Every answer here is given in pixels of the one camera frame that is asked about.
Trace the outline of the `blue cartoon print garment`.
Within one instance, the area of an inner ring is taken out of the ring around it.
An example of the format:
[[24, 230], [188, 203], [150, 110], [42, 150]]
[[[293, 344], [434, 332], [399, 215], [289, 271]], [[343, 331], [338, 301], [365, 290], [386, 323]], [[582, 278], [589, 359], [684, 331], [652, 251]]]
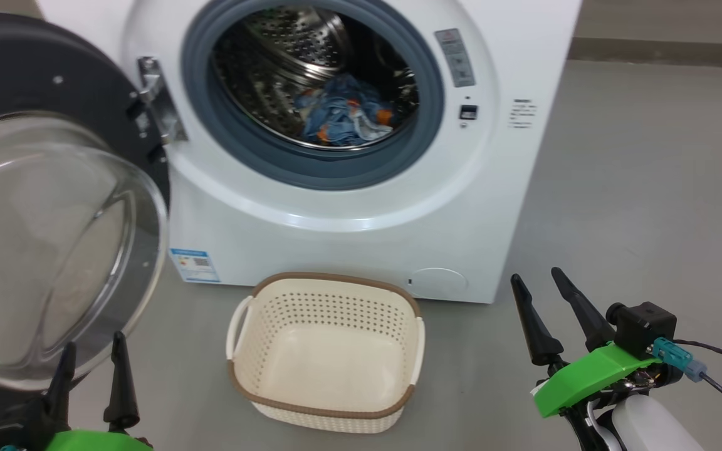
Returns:
[[384, 139], [394, 130], [389, 103], [360, 92], [310, 90], [293, 103], [303, 119], [301, 136], [329, 147], [354, 147]]
[[391, 132], [394, 111], [379, 90], [350, 74], [336, 75], [323, 86], [304, 89], [295, 97], [304, 134]]

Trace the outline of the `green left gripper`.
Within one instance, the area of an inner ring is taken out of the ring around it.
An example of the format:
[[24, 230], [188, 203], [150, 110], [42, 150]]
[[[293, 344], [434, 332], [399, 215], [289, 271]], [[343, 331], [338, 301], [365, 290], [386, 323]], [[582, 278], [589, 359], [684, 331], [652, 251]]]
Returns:
[[113, 377], [110, 402], [103, 414], [109, 432], [71, 429], [68, 413], [76, 371], [76, 344], [70, 341], [64, 346], [50, 387], [43, 397], [44, 416], [51, 430], [57, 433], [44, 451], [153, 451], [146, 440], [127, 433], [117, 433], [125, 432], [140, 422], [127, 339], [122, 331], [113, 334], [111, 361]]

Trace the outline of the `white front-load washing machine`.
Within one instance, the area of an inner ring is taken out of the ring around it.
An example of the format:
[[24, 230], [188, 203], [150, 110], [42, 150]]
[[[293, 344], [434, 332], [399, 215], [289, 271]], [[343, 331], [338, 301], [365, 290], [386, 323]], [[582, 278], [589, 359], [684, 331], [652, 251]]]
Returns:
[[[35, 0], [162, 111], [170, 248], [221, 284], [364, 277], [494, 301], [583, 0]], [[458, 28], [476, 84], [434, 33]], [[384, 139], [306, 141], [295, 97], [341, 74], [395, 112]]]

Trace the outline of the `cream perforated laundry basket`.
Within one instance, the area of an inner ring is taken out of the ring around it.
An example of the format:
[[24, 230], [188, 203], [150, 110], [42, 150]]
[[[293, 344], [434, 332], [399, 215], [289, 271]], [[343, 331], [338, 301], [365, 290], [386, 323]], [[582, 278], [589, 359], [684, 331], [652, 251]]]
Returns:
[[261, 414], [335, 433], [392, 428], [424, 352], [423, 315], [407, 291], [325, 273], [267, 277], [226, 334], [229, 379]]

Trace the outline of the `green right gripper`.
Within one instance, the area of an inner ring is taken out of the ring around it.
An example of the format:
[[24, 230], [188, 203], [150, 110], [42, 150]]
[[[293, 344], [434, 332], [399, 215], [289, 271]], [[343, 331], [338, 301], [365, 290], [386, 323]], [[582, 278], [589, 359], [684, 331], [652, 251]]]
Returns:
[[[564, 300], [570, 303], [584, 333], [585, 347], [592, 352], [565, 365], [533, 389], [533, 400], [542, 418], [555, 416], [561, 409], [572, 407], [636, 370], [662, 362], [654, 357], [640, 360], [613, 343], [608, 345], [614, 340], [615, 331], [604, 315], [562, 269], [553, 267], [551, 276]], [[531, 363], [560, 366], [564, 348], [539, 317], [524, 280], [519, 274], [513, 274], [510, 284]]]

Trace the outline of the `black glass washing machine door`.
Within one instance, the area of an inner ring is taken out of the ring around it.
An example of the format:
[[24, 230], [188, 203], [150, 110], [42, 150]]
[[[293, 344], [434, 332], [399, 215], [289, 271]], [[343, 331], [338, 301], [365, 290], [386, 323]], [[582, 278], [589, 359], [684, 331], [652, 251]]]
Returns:
[[168, 251], [169, 169], [139, 90], [100, 49], [0, 12], [0, 420], [129, 334]]

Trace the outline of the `blue energy label sticker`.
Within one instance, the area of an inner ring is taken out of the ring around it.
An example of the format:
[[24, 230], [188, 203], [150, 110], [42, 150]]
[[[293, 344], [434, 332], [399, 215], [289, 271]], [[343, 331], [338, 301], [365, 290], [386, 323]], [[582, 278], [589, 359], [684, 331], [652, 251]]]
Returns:
[[181, 279], [187, 283], [221, 283], [217, 269], [207, 252], [172, 248], [169, 253]]

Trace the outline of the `grey warning sticker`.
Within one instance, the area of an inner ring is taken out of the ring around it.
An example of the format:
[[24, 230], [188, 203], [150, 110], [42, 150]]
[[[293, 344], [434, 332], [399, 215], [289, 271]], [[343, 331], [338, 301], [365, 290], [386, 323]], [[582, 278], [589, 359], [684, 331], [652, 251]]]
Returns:
[[458, 28], [440, 29], [434, 36], [441, 47], [456, 88], [474, 86], [476, 80], [471, 60]]

